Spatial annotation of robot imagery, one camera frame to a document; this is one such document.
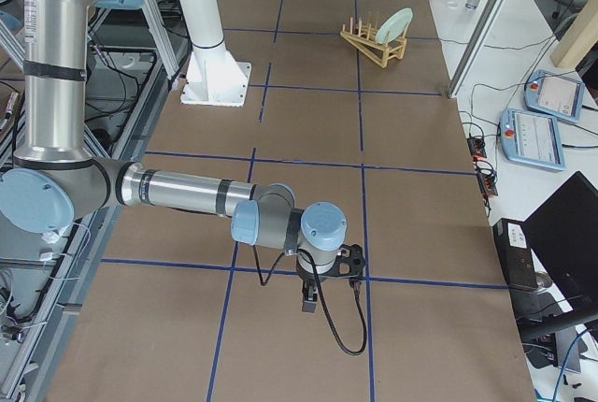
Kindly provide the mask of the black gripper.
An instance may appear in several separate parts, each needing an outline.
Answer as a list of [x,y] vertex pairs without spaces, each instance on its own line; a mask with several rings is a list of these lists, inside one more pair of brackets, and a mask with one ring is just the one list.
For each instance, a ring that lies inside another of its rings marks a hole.
[[[312,266],[303,268],[300,263],[296,264],[296,271],[303,281],[302,285],[302,311],[305,313],[314,313],[318,305],[319,292],[312,273]],[[336,272],[335,266],[330,267],[325,272],[318,272],[320,282],[332,277]]]

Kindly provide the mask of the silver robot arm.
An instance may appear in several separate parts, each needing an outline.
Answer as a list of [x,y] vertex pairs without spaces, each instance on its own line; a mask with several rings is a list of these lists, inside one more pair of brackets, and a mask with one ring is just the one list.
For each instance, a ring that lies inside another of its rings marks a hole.
[[340,264],[347,221],[319,202],[295,205],[268,186],[149,169],[100,158],[83,144],[90,7],[139,8],[144,0],[24,0],[25,137],[1,179],[1,210],[22,230],[45,233],[108,206],[146,204],[231,220],[234,240],[297,259],[303,308],[325,303],[321,284]]

